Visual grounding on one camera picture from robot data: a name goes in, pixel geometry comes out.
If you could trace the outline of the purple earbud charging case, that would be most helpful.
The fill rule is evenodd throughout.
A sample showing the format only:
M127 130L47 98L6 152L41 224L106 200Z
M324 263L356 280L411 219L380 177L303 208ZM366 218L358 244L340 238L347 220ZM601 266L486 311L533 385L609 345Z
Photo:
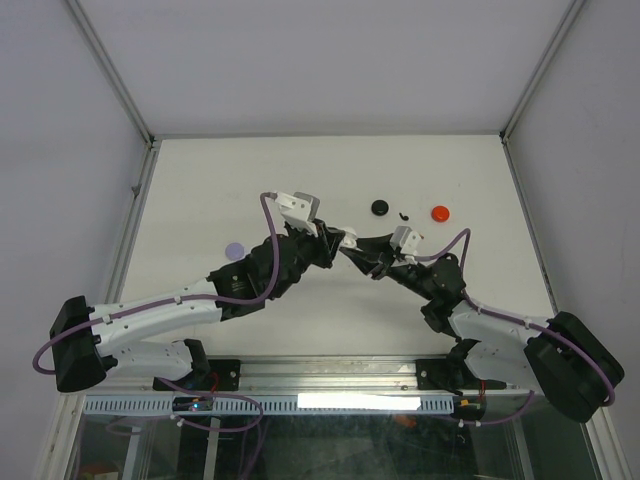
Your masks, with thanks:
M241 260L245 256L245 248L241 243L232 242L225 247L225 256L231 261Z

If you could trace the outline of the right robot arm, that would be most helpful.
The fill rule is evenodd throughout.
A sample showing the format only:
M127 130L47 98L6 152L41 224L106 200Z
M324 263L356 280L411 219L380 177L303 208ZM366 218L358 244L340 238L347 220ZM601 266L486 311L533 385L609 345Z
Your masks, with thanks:
M425 299L421 314L436 333L454 340L450 352L418 368L422 388L455 396L475 389L515 386L542 395L559 413L578 423L612 405L624 370L575 315L552 318L510 313L473 299L466 287L469 229L441 251L420 255L420 235L408 227L374 238L360 238L341 252L372 280L390 279Z

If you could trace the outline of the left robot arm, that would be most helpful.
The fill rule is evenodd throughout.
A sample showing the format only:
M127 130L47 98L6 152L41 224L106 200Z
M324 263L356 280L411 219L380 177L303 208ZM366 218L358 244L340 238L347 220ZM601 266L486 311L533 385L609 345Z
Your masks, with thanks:
M50 331L56 388L76 393L109 376L164 378L198 388L209 377L201 341L152 342L163 333L220 323L263 309L282 297L312 266L329 269L342 246L353 246L348 230L313 223L309 233L291 225L271 235L243 259L229 263L173 294L129 304L91 306L84 296L67 299Z

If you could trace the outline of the white earbud charging case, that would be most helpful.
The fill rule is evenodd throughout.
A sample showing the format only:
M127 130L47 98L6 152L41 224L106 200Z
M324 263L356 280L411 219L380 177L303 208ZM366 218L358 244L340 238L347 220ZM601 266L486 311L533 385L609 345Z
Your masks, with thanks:
M355 230L351 227L343 227L344 237L341 240L340 246L342 248L356 249L358 236Z

